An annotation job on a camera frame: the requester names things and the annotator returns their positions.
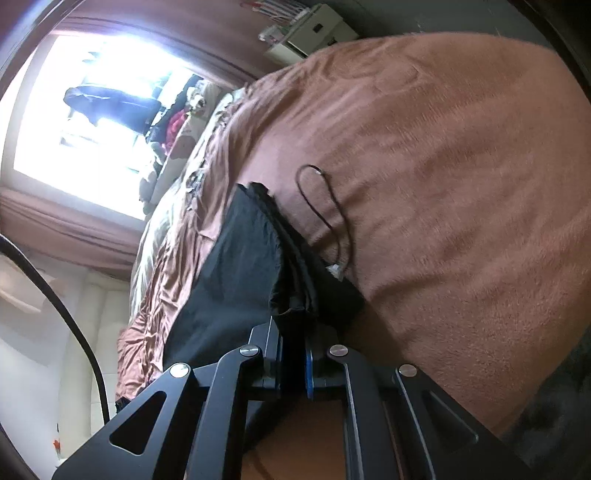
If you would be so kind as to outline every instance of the curtain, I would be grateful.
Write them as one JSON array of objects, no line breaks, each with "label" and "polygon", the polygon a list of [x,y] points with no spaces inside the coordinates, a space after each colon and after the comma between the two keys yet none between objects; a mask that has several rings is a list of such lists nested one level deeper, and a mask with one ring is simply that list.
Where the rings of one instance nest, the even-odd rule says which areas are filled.
[{"label": "curtain", "polygon": [[129,280],[141,232],[0,188],[0,232],[21,247]]},{"label": "curtain", "polygon": [[141,37],[233,89],[278,69],[263,56],[268,46],[258,40],[271,24],[238,0],[86,0],[56,32]]}]

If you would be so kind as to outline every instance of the silver screw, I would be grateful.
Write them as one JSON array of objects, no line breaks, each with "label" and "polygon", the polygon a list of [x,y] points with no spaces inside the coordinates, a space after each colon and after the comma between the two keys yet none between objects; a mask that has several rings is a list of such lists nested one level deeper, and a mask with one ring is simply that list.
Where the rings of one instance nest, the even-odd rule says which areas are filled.
[{"label": "silver screw", "polygon": [[189,373],[191,368],[187,364],[174,364],[170,367],[170,374],[174,378],[183,378]]},{"label": "silver screw", "polygon": [[329,352],[334,356],[345,356],[349,353],[349,349],[345,345],[337,344],[330,347]]},{"label": "silver screw", "polygon": [[398,371],[404,377],[414,377],[418,372],[417,367],[411,364],[400,365]]},{"label": "silver screw", "polygon": [[240,354],[243,356],[255,356],[259,350],[259,347],[256,345],[242,345],[240,347]]}]

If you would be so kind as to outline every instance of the wire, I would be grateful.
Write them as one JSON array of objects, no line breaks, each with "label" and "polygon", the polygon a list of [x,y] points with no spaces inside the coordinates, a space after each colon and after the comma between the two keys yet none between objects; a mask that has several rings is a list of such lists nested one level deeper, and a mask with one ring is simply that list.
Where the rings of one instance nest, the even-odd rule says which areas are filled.
[{"label": "wire", "polygon": [[107,402],[107,392],[105,389],[105,381],[103,380],[103,375],[100,371],[100,366],[98,361],[96,360],[95,354],[92,352],[92,348],[88,344],[88,341],[84,337],[84,334],[76,324],[76,321],[68,312],[68,309],[57,296],[56,292],[49,286],[49,283],[45,281],[45,279],[41,276],[41,274],[37,271],[37,269],[33,266],[33,264],[29,261],[29,259],[23,254],[16,245],[14,245],[8,238],[6,238],[3,234],[0,233],[0,252],[6,255],[10,260],[12,260],[18,268],[31,280],[35,286],[41,290],[41,292],[46,296],[47,300],[55,307],[57,312],[61,315],[61,318],[64,319],[66,325],[70,328],[70,331],[78,340],[78,343],[84,350],[88,361],[90,362],[90,366],[92,367],[92,371],[96,378],[96,385],[99,388],[99,399],[100,399],[100,408],[103,414],[103,421],[105,425],[109,421],[109,405]]},{"label": "wire", "polygon": [[[310,201],[308,200],[308,197],[306,196],[306,194],[304,193],[304,190],[301,187],[301,182],[300,182],[301,174],[307,168],[311,168],[318,175],[320,175],[322,177],[322,179],[324,180],[324,183],[326,183],[326,189],[329,191],[330,200],[332,200],[332,202],[335,204],[336,209],[338,210],[341,218],[343,219],[343,224],[345,225],[345,230],[347,232],[347,239],[349,241],[349,251],[348,251],[348,255],[347,255],[347,261],[344,264],[341,264],[341,246],[340,246],[339,236],[337,235],[337,233],[336,233],[335,229],[332,227],[332,225],[328,222],[328,220],[326,220],[326,218],[324,218],[322,216],[322,214],[318,210],[316,210],[316,208],[314,208],[314,206],[310,203]],[[333,188],[330,184],[328,174],[324,170],[322,170],[320,167],[317,167],[316,165],[311,165],[311,164],[307,163],[297,169],[297,171],[295,173],[295,177],[296,177],[295,184],[297,185],[297,189],[299,190],[300,195],[306,201],[306,203],[308,204],[308,207],[310,207],[310,210],[312,210],[312,212],[314,212],[314,214],[320,220],[322,220],[322,223],[324,223],[327,226],[327,228],[330,230],[330,233],[332,233],[333,237],[335,238],[336,258],[335,258],[334,264],[341,265],[342,271],[345,272],[347,270],[347,268],[349,268],[349,266],[351,265],[351,262],[353,261],[353,257],[355,254],[355,244],[353,243],[353,235],[351,234],[351,227],[350,227],[349,219],[345,215],[345,211],[343,210],[341,204],[339,203],[339,201],[336,198],[335,191],[333,190]]]}]

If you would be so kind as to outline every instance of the black cord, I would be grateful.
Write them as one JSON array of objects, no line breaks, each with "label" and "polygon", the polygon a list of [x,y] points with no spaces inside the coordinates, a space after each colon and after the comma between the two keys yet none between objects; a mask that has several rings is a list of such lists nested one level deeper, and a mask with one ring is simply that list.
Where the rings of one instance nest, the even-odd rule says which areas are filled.
[{"label": "black cord", "polygon": [[[301,187],[301,183],[300,183],[301,174],[307,168],[311,168],[318,175],[320,175],[322,177],[322,179],[324,180],[324,183],[326,183],[326,189],[329,191],[330,199],[335,204],[336,209],[338,210],[341,218],[343,219],[343,224],[345,225],[345,230],[347,232],[347,239],[349,241],[349,252],[347,255],[347,261],[343,265],[341,265],[341,258],[340,258],[341,257],[341,246],[340,246],[339,236],[337,235],[337,233],[336,233],[335,229],[332,227],[332,225],[330,223],[328,223],[326,218],[324,218],[322,216],[322,214],[318,210],[316,210],[314,208],[314,206],[310,203],[310,201],[308,200],[308,197],[306,196],[306,194],[304,194],[304,190]],[[297,169],[297,171],[295,173],[295,177],[296,177],[295,184],[297,185],[297,189],[300,191],[300,195],[306,201],[306,203],[308,204],[308,207],[310,207],[310,210],[312,210],[312,212],[314,212],[314,214],[320,220],[322,220],[322,223],[324,223],[328,227],[328,229],[330,230],[330,233],[332,233],[333,237],[335,238],[336,258],[335,258],[334,263],[336,265],[340,265],[342,267],[342,271],[345,272],[347,270],[347,268],[349,268],[349,266],[351,265],[351,262],[353,261],[353,256],[355,254],[355,244],[353,243],[353,235],[351,234],[351,227],[349,224],[349,219],[345,215],[345,211],[343,210],[341,204],[339,203],[339,201],[336,198],[335,191],[333,190],[332,185],[330,184],[328,174],[324,170],[322,170],[320,167],[317,167],[316,165],[311,165],[308,163],[308,164],[302,165],[300,168]]]},{"label": "black cord", "polygon": [[57,296],[56,292],[49,286],[49,283],[45,281],[45,279],[41,276],[41,274],[37,271],[37,269],[33,266],[33,264],[29,261],[29,259],[23,254],[16,245],[14,245],[8,238],[6,238],[3,234],[0,233],[0,252],[6,255],[10,260],[12,260],[18,268],[31,280],[35,286],[41,290],[41,292],[46,296],[47,300],[55,307],[58,313],[61,315],[61,318],[64,319],[66,325],[70,328],[70,331],[78,340],[78,343],[84,350],[88,361],[90,362],[90,366],[92,367],[92,371],[96,378],[96,384],[99,387],[99,398],[100,398],[100,408],[103,413],[103,421],[105,424],[109,421],[109,405],[107,402],[107,392],[105,389],[105,381],[103,380],[103,375],[100,371],[100,366],[98,361],[96,360],[95,354],[92,352],[92,348],[88,344],[88,341],[84,337],[82,331],[76,324],[76,321],[68,312],[66,306],[62,303],[60,298]]}]

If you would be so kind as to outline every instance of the window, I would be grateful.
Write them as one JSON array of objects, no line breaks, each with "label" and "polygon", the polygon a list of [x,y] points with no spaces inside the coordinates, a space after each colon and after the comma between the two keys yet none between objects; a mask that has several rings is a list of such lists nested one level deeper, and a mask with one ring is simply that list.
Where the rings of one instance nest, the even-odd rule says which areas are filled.
[{"label": "window", "polygon": [[70,87],[93,84],[158,99],[165,109],[193,72],[179,59],[133,38],[62,35],[51,42],[20,118],[14,158],[9,159],[12,169],[92,204],[143,219],[138,172],[152,159],[144,138],[107,119],[91,124],[64,103],[64,94]]}]

